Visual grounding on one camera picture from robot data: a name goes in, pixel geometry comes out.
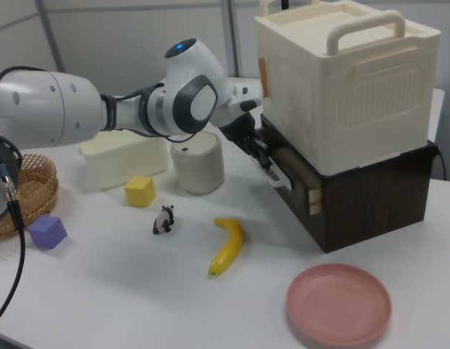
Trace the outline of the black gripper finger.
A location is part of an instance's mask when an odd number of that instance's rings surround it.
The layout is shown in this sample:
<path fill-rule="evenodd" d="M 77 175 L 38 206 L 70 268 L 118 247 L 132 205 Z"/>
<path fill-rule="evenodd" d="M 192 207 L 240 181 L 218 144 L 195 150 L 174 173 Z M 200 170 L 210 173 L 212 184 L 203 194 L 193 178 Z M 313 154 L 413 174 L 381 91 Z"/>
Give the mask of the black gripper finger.
<path fill-rule="evenodd" d="M 258 142 L 255 139 L 245 139 L 249 154 L 263 167 L 265 165 L 265 154 L 262 152 Z"/>
<path fill-rule="evenodd" d="M 269 170 L 273 165 L 271 148 L 264 142 L 259 142 L 259 163 L 264 170 Z"/>

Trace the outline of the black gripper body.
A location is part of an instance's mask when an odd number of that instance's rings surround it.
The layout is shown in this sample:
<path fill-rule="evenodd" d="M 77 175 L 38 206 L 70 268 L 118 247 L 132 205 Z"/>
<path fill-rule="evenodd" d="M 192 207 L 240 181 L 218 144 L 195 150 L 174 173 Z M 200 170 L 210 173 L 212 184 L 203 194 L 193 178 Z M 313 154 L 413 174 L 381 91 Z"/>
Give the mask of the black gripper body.
<path fill-rule="evenodd" d="M 250 112 L 239 116 L 228 125 L 219 127 L 225 138 L 237 145 L 244 153 L 249 154 L 245 139 L 255 139 L 258 144 L 262 140 L 258 137 L 255 129 L 255 120 Z"/>

